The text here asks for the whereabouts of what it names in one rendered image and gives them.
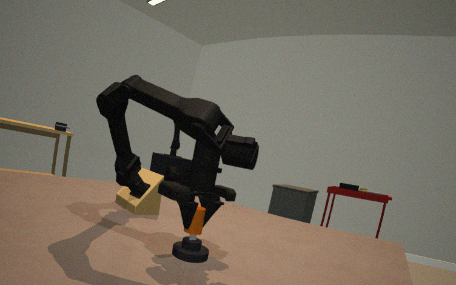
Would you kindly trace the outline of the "orange tapered knob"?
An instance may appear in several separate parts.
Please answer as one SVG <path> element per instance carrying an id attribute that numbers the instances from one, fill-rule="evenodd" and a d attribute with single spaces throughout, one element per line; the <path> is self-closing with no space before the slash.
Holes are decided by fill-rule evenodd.
<path id="1" fill-rule="evenodd" d="M 188 229 L 184 228 L 184 231 L 192 235 L 202 234 L 205 212 L 206 208 L 198 206 L 190 227 Z"/>

